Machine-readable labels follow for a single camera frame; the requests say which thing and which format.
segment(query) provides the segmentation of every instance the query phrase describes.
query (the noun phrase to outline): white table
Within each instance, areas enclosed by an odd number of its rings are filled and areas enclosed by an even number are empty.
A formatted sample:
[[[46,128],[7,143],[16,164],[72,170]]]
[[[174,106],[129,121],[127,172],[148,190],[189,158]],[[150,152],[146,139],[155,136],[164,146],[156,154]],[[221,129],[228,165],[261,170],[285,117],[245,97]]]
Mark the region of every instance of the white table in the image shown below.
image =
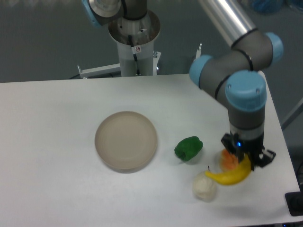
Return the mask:
[[[229,131],[227,110],[188,75],[0,84],[0,226],[200,227],[295,222],[284,194],[299,191],[268,93],[266,148],[274,162],[242,183],[219,186],[205,203],[194,177],[214,168]],[[158,148],[142,170],[122,174],[98,156],[100,123],[136,111],[154,124]],[[188,163],[174,154],[198,136],[202,151]]]

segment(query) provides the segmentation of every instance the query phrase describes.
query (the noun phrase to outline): orange object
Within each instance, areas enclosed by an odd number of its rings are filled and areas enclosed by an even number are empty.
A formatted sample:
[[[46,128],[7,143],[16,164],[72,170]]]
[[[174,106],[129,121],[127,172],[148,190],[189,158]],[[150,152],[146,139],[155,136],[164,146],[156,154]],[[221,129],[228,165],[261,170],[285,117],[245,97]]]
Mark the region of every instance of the orange object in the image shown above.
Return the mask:
[[[235,169],[239,165],[238,158],[230,154],[226,149],[223,149],[220,155],[220,168],[223,172],[228,172]]]

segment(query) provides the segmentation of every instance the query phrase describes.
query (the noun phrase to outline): cable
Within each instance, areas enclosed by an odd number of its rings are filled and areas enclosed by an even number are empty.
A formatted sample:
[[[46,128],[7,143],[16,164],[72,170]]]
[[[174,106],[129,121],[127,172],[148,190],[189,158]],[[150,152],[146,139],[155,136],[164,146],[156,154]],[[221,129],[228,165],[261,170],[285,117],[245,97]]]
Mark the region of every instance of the cable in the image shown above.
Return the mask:
[[[75,76],[73,76],[73,77],[71,77],[71,78],[69,78],[69,79],[75,79],[75,78],[78,77],[78,76],[80,76],[80,74],[77,74],[77,75],[75,75]]]

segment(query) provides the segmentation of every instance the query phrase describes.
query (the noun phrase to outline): metal bracket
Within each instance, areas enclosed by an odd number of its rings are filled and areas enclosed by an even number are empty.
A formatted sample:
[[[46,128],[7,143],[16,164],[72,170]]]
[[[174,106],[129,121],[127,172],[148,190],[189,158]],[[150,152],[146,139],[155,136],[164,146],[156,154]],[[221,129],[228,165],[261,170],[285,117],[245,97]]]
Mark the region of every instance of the metal bracket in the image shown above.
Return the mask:
[[[160,56],[161,56],[161,52],[158,51],[153,52],[153,70],[152,70],[153,76],[157,75],[157,70],[159,69],[158,62]],[[94,76],[100,76],[100,78],[102,78],[102,77],[106,77],[106,74],[108,73],[120,72],[120,64],[107,65],[107,66],[92,68],[88,70],[82,70],[79,65],[77,67],[81,79],[94,77]]]

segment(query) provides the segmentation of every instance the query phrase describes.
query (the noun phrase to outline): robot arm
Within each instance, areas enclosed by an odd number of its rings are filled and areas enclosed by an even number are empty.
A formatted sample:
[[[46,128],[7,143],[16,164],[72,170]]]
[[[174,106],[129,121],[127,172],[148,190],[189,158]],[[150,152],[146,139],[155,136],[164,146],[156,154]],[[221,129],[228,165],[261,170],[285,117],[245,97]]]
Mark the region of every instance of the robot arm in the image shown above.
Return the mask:
[[[222,143],[241,161],[246,153],[251,169],[264,167],[275,153],[263,146],[266,84],[255,71],[281,59],[283,44],[273,33],[262,34],[236,0],[200,0],[231,52],[213,59],[203,55],[192,64],[193,82],[228,109],[230,134]]]
[[[147,0],[82,0],[92,20],[100,25],[107,24],[120,17],[127,20],[140,20],[147,13]]]
[[[236,0],[199,2],[231,52],[217,59],[209,55],[196,59],[190,68],[190,77],[228,109],[230,134],[222,138],[227,150],[240,161],[246,153],[252,170],[255,166],[264,167],[276,154],[263,146],[267,94],[265,81],[256,71],[280,60],[283,44],[273,33],[259,32]],[[147,0],[82,0],[82,3],[93,23],[95,20],[101,25],[109,23],[110,34],[116,42],[131,47],[145,45],[160,31],[158,18],[147,10]],[[125,64],[120,59],[121,72],[151,75],[148,70],[138,73],[138,63],[152,66],[152,61],[147,64],[137,59],[134,53],[134,61],[129,61],[131,64],[124,70]]]

